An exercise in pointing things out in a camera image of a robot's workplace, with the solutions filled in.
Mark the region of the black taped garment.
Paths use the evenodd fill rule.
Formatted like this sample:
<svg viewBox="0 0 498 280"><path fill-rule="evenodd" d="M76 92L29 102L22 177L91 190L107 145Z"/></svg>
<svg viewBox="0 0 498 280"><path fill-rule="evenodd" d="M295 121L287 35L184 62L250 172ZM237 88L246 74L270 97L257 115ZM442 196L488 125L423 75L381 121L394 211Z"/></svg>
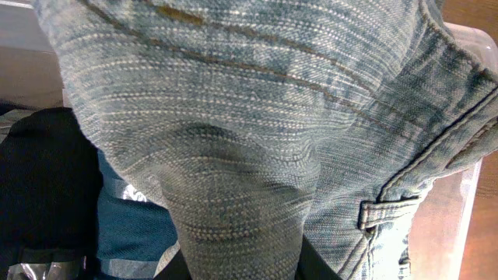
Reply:
<svg viewBox="0 0 498 280"><path fill-rule="evenodd" d="M94 255L102 184L97 149L71 109L15 122L1 143L1 277L16 264Z"/></svg>

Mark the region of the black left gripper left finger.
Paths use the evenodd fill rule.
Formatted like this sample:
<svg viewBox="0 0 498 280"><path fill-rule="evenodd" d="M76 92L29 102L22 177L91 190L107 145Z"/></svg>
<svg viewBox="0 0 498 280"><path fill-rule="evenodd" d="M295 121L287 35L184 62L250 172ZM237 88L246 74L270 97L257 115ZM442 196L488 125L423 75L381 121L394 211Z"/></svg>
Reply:
<svg viewBox="0 0 498 280"><path fill-rule="evenodd" d="M188 266L180 250L153 280L191 280Z"/></svg>

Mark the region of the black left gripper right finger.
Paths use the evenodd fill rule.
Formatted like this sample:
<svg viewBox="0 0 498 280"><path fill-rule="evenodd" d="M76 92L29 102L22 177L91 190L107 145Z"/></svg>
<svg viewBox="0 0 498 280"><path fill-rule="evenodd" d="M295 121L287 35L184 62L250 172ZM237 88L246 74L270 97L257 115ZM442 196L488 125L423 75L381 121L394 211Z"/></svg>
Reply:
<svg viewBox="0 0 498 280"><path fill-rule="evenodd" d="M342 280L321 258L303 236L300 259L296 268L296 280Z"/></svg>

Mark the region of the light blue jeans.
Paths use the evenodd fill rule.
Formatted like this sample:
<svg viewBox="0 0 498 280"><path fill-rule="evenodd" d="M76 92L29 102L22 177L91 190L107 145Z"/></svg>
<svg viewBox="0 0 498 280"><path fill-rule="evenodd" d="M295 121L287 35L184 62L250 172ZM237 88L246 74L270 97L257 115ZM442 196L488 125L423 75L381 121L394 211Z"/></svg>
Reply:
<svg viewBox="0 0 498 280"><path fill-rule="evenodd" d="M82 133L195 279L407 279L439 178L497 148L497 76L441 2L35 1Z"/></svg>

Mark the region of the teal taped garment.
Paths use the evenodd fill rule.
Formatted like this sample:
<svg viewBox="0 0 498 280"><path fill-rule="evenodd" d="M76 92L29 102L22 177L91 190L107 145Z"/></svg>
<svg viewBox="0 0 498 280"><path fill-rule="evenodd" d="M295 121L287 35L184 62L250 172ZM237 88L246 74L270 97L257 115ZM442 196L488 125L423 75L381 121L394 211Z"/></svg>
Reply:
<svg viewBox="0 0 498 280"><path fill-rule="evenodd" d="M103 186L97 201L96 279L152 279L163 253L176 250L170 213L122 179L98 152Z"/></svg>

